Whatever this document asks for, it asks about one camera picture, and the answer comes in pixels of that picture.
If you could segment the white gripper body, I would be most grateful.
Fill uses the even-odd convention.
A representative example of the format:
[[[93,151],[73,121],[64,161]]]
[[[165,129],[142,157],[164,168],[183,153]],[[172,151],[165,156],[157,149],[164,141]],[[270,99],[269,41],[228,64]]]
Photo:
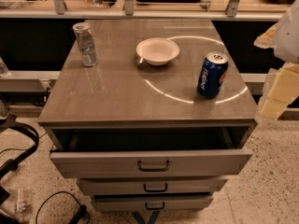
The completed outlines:
[[[278,21],[274,54],[284,62],[299,63],[298,4],[293,4]]]

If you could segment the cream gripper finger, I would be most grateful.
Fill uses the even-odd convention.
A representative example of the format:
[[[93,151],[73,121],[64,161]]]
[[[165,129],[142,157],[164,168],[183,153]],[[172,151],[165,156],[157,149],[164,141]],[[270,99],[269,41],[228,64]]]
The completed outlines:
[[[278,119],[299,97],[299,64],[284,63],[276,72],[274,82],[262,105],[260,115],[266,119]]]
[[[274,47],[275,34],[278,25],[275,23],[268,28],[263,34],[259,35],[253,45],[260,49],[272,49]]]

